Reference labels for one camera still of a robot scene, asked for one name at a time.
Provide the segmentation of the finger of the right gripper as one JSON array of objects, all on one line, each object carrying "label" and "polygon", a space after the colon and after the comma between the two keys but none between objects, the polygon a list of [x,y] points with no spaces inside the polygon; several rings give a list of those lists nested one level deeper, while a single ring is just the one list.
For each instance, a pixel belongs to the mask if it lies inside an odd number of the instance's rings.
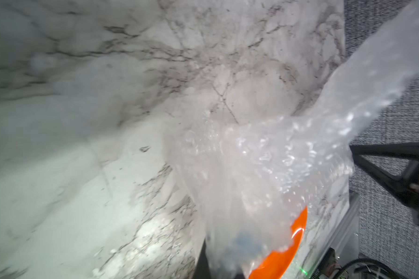
[{"label": "finger of the right gripper", "polygon": [[413,223],[419,226],[419,161],[410,161],[399,176],[388,173],[360,155],[353,155],[353,161],[401,204],[410,208]]},{"label": "finger of the right gripper", "polygon": [[354,155],[384,156],[419,160],[419,143],[351,145]]}]

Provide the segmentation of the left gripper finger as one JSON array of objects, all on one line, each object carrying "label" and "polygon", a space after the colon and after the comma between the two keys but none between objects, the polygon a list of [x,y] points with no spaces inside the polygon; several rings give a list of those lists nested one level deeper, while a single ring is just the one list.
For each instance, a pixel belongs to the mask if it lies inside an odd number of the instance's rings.
[{"label": "left gripper finger", "polygon": [[211,279],[211,273],[206,255],[205,241],[203,242],[192,279]]}]

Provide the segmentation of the bubble wrap around orange plate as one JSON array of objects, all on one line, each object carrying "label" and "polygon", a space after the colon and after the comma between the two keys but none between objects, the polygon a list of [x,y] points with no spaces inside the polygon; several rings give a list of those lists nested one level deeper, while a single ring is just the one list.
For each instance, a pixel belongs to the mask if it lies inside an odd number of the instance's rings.
[{"label": "bubble wrap around orange plate", "polygon": [[350,142],[419,75],[419,1],[367,38],[305,114],[240,126],[202,117],[167,162],[203,220],[209,276],[250,275],[292,244],[291,224],[353,173]]}]

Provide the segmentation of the right base circuit board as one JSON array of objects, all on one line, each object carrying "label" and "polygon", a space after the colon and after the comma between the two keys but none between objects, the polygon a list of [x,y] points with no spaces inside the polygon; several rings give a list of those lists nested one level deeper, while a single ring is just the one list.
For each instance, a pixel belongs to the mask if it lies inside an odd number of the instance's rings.
[{"label": "right base circuit board", "polygon": [[338,267],[338,259],[333,248],[328,248],[319,264],[314,269],[310,279],[328,279]]}]

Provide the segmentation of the aluminium front rail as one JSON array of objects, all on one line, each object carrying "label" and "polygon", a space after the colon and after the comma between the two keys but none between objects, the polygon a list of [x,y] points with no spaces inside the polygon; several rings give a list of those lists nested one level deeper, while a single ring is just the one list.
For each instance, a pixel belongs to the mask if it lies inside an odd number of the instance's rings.
[{"label": "aluminium front rail", "polygon": [[358,258],[360,198],[350,191],[337,199],[337,203],[328,202],[317,213],[309,214],[307,231],[286,278],[309,279],[328,248],[335,250],[338,259],[338,267],[329,279]]}]

